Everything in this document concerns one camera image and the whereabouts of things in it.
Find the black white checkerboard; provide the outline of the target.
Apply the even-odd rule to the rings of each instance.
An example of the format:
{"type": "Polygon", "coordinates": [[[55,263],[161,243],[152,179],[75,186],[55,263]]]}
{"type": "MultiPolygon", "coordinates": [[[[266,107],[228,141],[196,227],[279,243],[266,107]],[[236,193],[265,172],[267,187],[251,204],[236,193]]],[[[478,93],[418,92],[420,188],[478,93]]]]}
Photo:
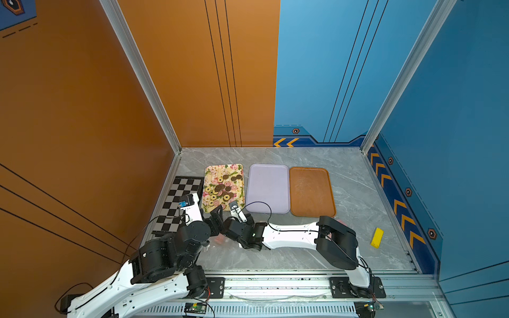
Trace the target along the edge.
{"type": "Polygon", "coordinates": [[[203,177],[176,176],[159,212],[159,217],[153,223],[149,238],[155,239],[169,232],[177,232],[179,225],[182,223],[179,208],[180,198],[193,193],[201,196],[203,189],[203,177]]]}

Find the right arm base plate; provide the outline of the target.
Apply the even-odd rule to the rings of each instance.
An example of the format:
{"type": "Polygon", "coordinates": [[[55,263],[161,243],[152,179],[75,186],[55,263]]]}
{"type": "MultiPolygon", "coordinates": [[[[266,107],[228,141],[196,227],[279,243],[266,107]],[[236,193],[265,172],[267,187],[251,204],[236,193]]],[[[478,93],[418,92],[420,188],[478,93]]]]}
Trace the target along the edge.
{"type": "Polygon", "coordinates": [[[384,299],[387,297],[382,281],[379,277],[372,277],[368,288],[358,288],[351,285],[347,277],[329,278],[332,297],[335,299],[384,299]]]}

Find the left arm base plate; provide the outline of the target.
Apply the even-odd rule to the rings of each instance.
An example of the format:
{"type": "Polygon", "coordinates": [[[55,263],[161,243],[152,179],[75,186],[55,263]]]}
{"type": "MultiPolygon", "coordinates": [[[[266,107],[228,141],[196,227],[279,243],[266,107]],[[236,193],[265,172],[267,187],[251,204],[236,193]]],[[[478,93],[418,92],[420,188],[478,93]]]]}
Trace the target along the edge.
{"type": "Polygon", "coordinates": [[[225,291],[224,277],[207,277],[207,287],[195,298],[198,299],[222,299],[225,291]]]}

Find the ziploc bag mixed cookies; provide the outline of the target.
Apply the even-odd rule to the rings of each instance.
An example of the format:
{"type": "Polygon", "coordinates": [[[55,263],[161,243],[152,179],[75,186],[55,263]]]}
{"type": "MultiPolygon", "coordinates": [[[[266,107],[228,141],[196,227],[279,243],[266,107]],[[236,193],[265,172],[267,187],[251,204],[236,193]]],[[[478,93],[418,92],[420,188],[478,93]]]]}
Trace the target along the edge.
{"type": "Polygon", "coordinates": [[[222,234],[219,234],[218,236],[214,236],[210,238],[211,243],[215,245],[224,245],[227,241],[227,237],[225,237],[222,234]]]}

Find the right green circuit board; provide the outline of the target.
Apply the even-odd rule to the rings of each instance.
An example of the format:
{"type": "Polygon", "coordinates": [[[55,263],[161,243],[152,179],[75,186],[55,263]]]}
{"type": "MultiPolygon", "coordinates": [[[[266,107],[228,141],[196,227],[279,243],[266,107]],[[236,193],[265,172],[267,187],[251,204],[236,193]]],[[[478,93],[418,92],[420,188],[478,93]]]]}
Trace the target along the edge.
{"type": "Polygon", "coordinates": [[[354,306],[358,318],[375,318],[376,313],[384,309],[378,302],[355,302],[354,306]]]}

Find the small yellow block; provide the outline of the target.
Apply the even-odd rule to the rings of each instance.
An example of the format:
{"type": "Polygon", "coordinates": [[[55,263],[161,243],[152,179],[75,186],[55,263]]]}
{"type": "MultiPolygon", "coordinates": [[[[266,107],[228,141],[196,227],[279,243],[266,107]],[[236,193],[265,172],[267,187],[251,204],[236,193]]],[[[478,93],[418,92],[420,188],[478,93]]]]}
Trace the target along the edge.
{"type": "Polygon", "coordinates": [[[380,228],[376,228],[375,232],[372,236],[371,246],[374,247],[375,249],[379,249],[383,237],[384,237],[384,231],[380,228]]]}

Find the green circuit board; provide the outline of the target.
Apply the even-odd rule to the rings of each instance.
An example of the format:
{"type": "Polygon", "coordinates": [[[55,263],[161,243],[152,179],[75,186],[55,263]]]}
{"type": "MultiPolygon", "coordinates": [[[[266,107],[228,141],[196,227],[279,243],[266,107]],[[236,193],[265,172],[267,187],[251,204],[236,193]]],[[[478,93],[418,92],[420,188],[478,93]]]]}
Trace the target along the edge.
{"type": "Polygon", "coordinates": [[[205,317],[208,306],[205,303],[185,303],[184,315],[187,317],[205,317]]]}
{"type": "Polygon", "coordinates": [[[375,318],[376,313],[384,309],[378,302],[355,302],[354,306],[358,318],[375,318]]]}

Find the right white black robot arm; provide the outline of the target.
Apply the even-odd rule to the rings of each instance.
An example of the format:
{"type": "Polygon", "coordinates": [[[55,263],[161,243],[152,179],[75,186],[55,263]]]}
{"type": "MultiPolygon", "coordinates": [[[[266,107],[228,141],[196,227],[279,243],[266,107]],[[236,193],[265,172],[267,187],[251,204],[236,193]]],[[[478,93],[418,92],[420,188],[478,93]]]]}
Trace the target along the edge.
{"type": "Polygon", "coordinates": [[[220,227],[220,233],[244,249],[315,250],[330,265],[346,272],[354,297],[375,297],[372,271],[361,256],[355,231],[332,217],[321,216],[319,221],[305,225],[242,222],[229,217],[220,227]]]}

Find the ziploc bag pink cookies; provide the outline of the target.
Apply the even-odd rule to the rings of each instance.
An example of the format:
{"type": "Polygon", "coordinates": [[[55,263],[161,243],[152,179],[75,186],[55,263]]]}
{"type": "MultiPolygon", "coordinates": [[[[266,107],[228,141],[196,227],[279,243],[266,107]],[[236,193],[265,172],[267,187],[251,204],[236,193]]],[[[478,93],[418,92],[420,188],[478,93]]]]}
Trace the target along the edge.
{"type": "Polygon", "coordinates": [[[344,222],[343,220],[341,220],[341,219],[337,219],[337,218],[335,218],[335,220],[336,220],[337,222],[339,222],[340,224],[343,224],[344,226],[347,226],[347,227],[348,227],[348,225],[346,224],[346,222],[344,222]]]}

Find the aluminium front rail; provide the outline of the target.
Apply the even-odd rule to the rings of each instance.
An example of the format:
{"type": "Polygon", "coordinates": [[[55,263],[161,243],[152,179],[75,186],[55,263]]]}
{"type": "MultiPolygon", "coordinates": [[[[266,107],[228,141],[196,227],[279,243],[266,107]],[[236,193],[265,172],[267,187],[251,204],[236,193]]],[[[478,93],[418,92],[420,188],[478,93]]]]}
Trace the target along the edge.
{"type": "Polygon", "coordinates": [[[370,302],[440,302],[445,300],[438,283],[432,275],[403,271],[374,271],[379,277],[387,297],[384,299],[335,299],[332,297],[329,278],[347,277],[339,270],[311,272],[207,272],[205,277],[224,277],[225,291],[218,301],[352,301],[370,302]]]}

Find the brown plastic tray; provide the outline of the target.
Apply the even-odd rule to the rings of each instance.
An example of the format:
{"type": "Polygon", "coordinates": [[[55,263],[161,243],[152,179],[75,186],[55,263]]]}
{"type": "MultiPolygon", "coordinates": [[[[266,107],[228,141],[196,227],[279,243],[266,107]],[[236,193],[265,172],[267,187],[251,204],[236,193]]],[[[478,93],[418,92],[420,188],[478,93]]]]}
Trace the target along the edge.
{"type": "Polygon", "coordinates": [[[297,217],[335,217],[334,194],[324,168],[290,168],[290,210],[297,217]]]}

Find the left green circuit board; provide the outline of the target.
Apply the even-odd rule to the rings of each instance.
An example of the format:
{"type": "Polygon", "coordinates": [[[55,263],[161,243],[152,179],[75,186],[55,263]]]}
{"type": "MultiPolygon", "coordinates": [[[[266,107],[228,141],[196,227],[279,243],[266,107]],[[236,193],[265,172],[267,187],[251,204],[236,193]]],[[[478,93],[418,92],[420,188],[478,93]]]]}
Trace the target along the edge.
{"type": "Polygon", "coordinates": [[[187,317],[205,317],[208,306],[205,303],[185,303],[184,315],[187,317]]]}

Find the lavender plastic tray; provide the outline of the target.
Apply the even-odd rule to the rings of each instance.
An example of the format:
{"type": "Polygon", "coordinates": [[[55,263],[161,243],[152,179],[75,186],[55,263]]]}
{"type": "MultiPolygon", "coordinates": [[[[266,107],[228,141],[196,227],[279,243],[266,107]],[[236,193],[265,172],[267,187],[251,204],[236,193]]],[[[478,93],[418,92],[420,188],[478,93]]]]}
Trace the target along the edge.
{"type": "Polygon", "coordinates": [[[286,214],[290,211],[289,168],[253,164],[249,168],[246,206],[249,213],[286,214]]]}

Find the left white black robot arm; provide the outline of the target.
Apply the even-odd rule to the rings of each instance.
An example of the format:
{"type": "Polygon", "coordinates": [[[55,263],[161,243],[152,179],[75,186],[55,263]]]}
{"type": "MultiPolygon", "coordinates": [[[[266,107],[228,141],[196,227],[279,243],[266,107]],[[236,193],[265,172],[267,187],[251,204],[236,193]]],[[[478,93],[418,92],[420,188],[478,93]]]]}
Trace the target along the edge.
{"type": "Polygon", "coordinates": [[[172,299],[209,299],[211,289],[197,264],[209,238],[220,233],[222,207],[209,218],[145,243],[112,277],[85,294],[65,293],[54,309],[66,317],[132,317],[172,299]]]}

